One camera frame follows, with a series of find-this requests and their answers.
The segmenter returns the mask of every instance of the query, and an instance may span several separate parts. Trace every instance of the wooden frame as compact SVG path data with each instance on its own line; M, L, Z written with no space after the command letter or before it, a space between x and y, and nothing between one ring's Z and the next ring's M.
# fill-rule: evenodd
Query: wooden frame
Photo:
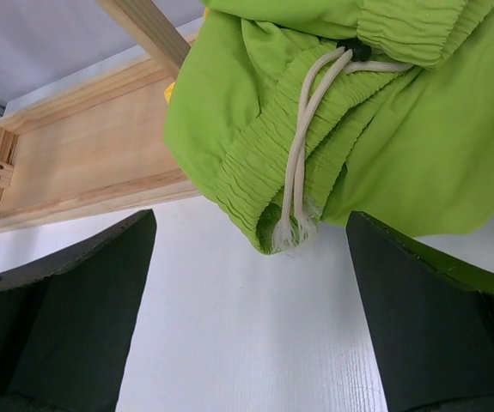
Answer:
M198 194L162 145L162 91L189 45L150 0L97 1L156 58L0 118L0 232Z

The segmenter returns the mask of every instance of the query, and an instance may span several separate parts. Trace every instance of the green garment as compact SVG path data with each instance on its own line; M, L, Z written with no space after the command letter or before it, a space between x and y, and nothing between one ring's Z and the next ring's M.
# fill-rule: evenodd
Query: green garment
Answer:
M494 0L205 2L165 142L254 247L272 252L302 82L337 39L415 67L341 74L327 91L306 145L318 219L362 210L420 236L494 214Z

